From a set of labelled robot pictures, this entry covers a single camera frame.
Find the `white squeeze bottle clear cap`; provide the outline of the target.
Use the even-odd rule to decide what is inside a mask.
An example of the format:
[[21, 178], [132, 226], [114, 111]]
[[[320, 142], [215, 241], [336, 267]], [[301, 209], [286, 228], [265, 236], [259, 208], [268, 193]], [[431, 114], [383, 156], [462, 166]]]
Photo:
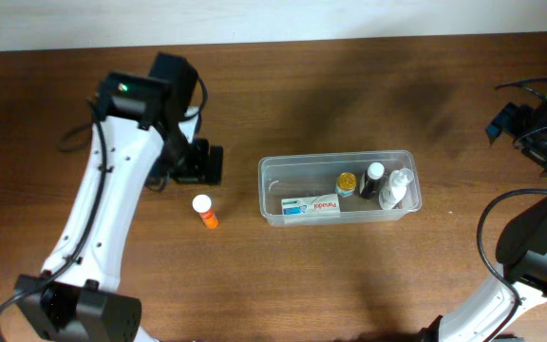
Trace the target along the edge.
[[392, 171], [379, 190], [379, 205], [383, 210], [393, 209], [406, 195], [415, 175], [408, 168]]

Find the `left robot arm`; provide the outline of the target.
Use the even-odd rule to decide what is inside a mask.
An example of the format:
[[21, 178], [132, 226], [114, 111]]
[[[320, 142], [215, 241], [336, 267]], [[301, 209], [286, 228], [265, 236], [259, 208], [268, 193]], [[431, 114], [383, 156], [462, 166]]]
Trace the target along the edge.
[[223, 150], [198, 136], [205, 85], [178, 55], [146, 76], [113, 72], [88, 104], [90, 156], [65, 229], [39, 275], [20, 275], [11, 304], [47, 341], [145, 341], [142, 306], [121, 295], [123, 252], [141, 191], [217, 185]]

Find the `dark bottle white cap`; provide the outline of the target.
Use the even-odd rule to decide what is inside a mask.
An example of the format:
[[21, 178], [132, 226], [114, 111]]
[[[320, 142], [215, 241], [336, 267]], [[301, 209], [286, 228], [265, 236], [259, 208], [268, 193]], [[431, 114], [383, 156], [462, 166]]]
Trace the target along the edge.
[[384, 174], [385, 167], [382, 163], [371, 163], [360, 180], [359, 196], [367, 200], [372, 199], [380, 187]]

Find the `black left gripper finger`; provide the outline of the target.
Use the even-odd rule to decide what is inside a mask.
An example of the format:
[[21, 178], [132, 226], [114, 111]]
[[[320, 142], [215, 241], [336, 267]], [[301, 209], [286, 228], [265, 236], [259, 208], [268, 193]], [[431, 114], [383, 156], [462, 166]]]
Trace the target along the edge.
[[209, 172], [210, 144], [206, 139], [197, 138], [192, 142], [194, 176], [196, 183], [205, 183]]
[[222, 146], [213, 145], [209, 150], [208, 171], [206, 183], [209, 185], [220, 185], [222, 180], [224, 149]]

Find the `small jar gold lid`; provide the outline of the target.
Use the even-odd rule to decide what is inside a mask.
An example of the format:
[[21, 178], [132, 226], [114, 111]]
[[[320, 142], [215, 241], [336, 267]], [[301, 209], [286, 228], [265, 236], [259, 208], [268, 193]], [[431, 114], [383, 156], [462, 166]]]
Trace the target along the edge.
[[353, 195], [357, 186], [357, 179], [353, 173], [344, 172], [340, 174], [335, 183], [335, 192], [341, 198]]

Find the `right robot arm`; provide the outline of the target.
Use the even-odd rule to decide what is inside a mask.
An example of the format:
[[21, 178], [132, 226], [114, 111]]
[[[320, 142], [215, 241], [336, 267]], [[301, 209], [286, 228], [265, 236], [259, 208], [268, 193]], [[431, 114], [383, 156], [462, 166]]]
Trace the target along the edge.
[[[541, 78], [547, 85], [547, 77]], [[489, 141], [501, 134], [547, 173], [547, 92], [536, 107], [508, 104], [486, 127]], [[493, 259], [484, 252], [484, 223], [495, 206], [518, 196], [542, 199], [510, 220], [500, 233]], [[487, 204], [476, 232], [479, 256], [490, 275], [459, 309], [421, 329], [419, 341], [503, 341], [503, 331], [527, 311], [547, 302], [547, 189], [504, 193]]]

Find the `white Panadol box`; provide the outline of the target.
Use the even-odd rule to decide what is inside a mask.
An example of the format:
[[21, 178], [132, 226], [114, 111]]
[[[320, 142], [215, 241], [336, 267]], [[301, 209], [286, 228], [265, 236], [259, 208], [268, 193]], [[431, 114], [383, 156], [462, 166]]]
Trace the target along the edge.
[[281, 209], [282, 216], [289, 219], [332, 216], [341, 212], [337, 194], [283, 199]]

